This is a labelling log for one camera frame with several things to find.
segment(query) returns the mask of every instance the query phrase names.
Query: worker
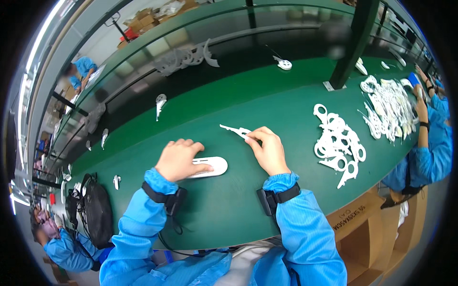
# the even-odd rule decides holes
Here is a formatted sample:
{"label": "worker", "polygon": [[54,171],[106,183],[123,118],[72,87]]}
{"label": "worker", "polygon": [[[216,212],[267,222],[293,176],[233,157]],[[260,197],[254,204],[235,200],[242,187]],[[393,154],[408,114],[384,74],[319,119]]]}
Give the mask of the worker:
{"label": "worker", "polygon": [[43,246],[46,254],[61,268],[71,272],[88,270],[99,271],[100,265],[113,249],[96,249],[91,240],[78,233],[75,241],[72,235],[63,228],[62,219],[55,216],[55,223],[59,228],[59,238],[49,238],[39,225],[32,227],[33,238]]}
{"label": "worker", "polygon": [[414,86],[415,107],[420,120],[418,144],[382,180],[394,192],[402,195],[418,193],[425,185],[438,182],[452,170],[452,128],[439,111],[427,106],[418,94],[420,84]]}
{"label": "worker", "polygon": [[[448,99],[444,96],[442,99],[438,96],[438,91],[435,91],[433,85],[431,84],[430,79],[425,75],[425,73],[421,70],[418,65],[415,65],[415,69],[417,73],[421,77],[421,80],[426,84],[426,88],[428,89],[428,96],[431,98],[431,105],[432,107],[437,110],[439,115],[444,117],[445,119],[450,118],[450,110],[448,108]],[[438,90],[443,90],[442,84],[437,86]]]}
{"label": "worker", "polygon": [[[246,143],[269,175],[262,188],[277,194],[292,189],[299,176],[287,167],[280,138],[267,127],[246,136]],[[144,184],[155,194],[175,194],[175,182],[213,170],[210,165],[192,164],[199,151],[204,151],[200,142],[170,141],[156,166],[146,171]],[[144,189],[137,190],[119,220],[119,234],[112,237],[115,248],[102,264],[100,284],[347,285],[347,271],[336,249],[334,231],[309,190],[302,189],[298,196],[277,206],[276,220],[283,246],[267,241],[242,246],[237,251],[250,254],[245,262],[238,259],[239,252],[211,252],[156,269],[150,259],[152,246],[166,220],[164,204],[153,201]]]}
{"label": "worker", "polygon": [[76,94],[79,94],[86,87],[91,74],[96,70],[97,65],[90,58],[81,57],[74,63],[68,65],[64,75],[70,80]]}

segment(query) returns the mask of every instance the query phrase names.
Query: gray plastic part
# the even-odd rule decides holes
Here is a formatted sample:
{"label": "gray plastic part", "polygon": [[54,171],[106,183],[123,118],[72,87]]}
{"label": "gray plastic part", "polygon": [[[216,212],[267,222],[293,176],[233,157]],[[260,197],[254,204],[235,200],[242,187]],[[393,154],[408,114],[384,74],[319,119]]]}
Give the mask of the gray plastic part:
{"label": "gray plastic part", "polygon": [[207,62],[207,64],[211,65],[212,67],[219,68],[218,60],[212,59],[212,53],[208,50],[209,41],[210,39],[208,39],[205,42],[205,45],[203,46],[203,57],[205,58],[205,61]]}

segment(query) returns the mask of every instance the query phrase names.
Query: hair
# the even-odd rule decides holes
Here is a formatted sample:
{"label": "hair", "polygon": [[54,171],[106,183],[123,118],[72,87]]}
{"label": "hair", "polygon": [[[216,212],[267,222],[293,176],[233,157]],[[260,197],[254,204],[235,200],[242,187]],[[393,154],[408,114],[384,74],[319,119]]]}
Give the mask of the hair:
{"label": "hair", "polygon": [[73,65],[74,65],[74,63],[69,63],[69,65],[65,68],[65,71],[64,71],[64,75],[65,76],[69,76],[70,75],[70,72],[71,72],[71,70],[73,68]]}

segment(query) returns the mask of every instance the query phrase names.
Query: white cloth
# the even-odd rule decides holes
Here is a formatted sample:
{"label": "white cloth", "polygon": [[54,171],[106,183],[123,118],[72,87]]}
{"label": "white cloth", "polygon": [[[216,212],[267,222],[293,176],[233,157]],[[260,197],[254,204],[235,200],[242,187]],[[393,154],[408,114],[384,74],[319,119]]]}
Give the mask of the white cloth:
{"label": "white cloth", "polygon": [[256,262],[274,246],[264,240],[244,244],[232,253],[229,271],[214,286],[247,286]]}

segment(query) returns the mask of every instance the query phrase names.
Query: right hand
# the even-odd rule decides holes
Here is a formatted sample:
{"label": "right hand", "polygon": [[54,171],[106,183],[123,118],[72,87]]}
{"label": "right hand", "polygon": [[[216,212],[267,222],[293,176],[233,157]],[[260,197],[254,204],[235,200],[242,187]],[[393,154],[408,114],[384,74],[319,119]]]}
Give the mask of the right hand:
{"label": "right hand", "polygon": [[273,133],[272,130],[264,126],[246,134],[246,136],[249,138],[245,142],[253,149],[259,165],[269,176],[284,173],[291,174],[290,169],[286,166],[285,153],[280,137]]}
{"label": "right hand", "polygon": [[420,75],[422,81],[426,81],[428,77],[425,75],[425,73],[421,70],[421,68],[418,65],[415,65],[415,69],[417,70],[417,74]]}

